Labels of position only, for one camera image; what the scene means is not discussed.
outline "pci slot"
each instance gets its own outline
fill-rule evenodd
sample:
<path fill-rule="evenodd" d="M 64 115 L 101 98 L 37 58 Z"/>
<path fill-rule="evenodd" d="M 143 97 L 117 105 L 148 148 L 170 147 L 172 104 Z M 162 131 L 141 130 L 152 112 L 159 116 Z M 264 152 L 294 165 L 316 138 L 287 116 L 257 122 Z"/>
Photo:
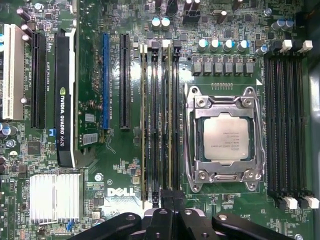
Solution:
<path fill-rule="evenodd" d="M 130 129 L 130 36 L 120 34 L 120 129 Z"/>
<path fill-rule="evenodd" d="M 15 24 L 4 25 L 2 118 L 23 120 L 25 42 L 24 32 Z"/>
<path fill-rule="evenodd" d="M 32 34 L 31 127 L 46 126 L 46 37 L 39 32 Z"/>
<path fill-rule="evenodd" d="M 102 77 L 102 97 L 103 97 L 103 108 L 102 108 L 102 127 L 103 129 L 109 128 L 109 35 L 103 34 L 103 77 Z"/>

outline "motherboard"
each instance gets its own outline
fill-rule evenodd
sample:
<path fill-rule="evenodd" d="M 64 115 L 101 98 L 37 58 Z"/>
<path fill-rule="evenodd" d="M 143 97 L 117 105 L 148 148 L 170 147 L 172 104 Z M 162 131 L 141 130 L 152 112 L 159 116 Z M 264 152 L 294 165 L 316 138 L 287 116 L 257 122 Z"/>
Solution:
<path fill-rule="evenodd" d="M 0 239 L 184 193 L 314 240 L 302 0 L 0 0 Z"/>

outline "mounting screw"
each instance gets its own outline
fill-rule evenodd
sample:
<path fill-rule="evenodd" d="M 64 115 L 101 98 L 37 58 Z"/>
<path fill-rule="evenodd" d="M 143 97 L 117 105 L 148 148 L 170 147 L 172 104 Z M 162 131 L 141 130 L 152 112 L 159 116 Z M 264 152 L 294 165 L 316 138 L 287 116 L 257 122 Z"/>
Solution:
<path fill-rule="evenodd" d="M 225 220 L 227 220 L 228 217 L 226 215 L 221 214 L 218 216 L 218 218 L 220 218 L 220 220 L 222 220 L 222 221 L 225 221 Z"/>
<path fill-rule="evenodd" d="M 205 180 L 206 176 L 207 176 L 207 174 L 204 171 L 202 171 L 202 172 L 199 172 L 198 178 L 200 180 Z"/>
<path fill-rule="evenodd" d="M 192 211 L 190 209 L 186 209 L 186 210 L 184 210 L 184 213 L 187 215 L 190 215 L 190 214 L 192 214 Z"/>
<path fill-rule="evenodd" d="M 294 236 L 294 239 L 295 239 L 295 240 L 304 240 L 304 238 L 303 238 L 300 234 L 296 234 L 296 235 Z"/>
<path fill-rule="evenodd" d="M 133 220 L 136 219 L 136 217 L 133 216 L 132 214 L 129 214 L 125 219 L 128 220 L 128 221 L 133 221 Z"/>

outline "connector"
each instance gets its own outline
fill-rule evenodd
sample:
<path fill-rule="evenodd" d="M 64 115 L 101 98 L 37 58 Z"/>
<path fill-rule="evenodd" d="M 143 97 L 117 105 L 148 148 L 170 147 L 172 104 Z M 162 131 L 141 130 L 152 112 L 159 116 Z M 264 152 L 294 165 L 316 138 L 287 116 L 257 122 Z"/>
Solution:
<path fill-rule="evenodd" d="M 4 25 L 2 118 L 23 120 L 25 42 L 24 32 L 15 24 Z"/>

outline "pcie slot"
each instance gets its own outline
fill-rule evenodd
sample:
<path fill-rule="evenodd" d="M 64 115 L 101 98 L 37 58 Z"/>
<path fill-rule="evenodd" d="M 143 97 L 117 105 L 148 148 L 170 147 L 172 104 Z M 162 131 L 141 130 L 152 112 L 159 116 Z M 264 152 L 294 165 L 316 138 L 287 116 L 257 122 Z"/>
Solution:
<path fill-rule="evenodd" d="M 39 32 L 32 34 L 31 127 L 46 126 L 46 37 Z"/>
<path fill-rule="evenodd" d="M 103 77 L 102 77 L 102 97 L 103 97 L 103 109 L 102 109 L 102 127 L 103 129 L 109 128 L 109 35 L 103 34 Z"/>
<path fill-rule="evenodd" d="M 120 129 L 130 129 L 130 36 L 120 34 Z"/>

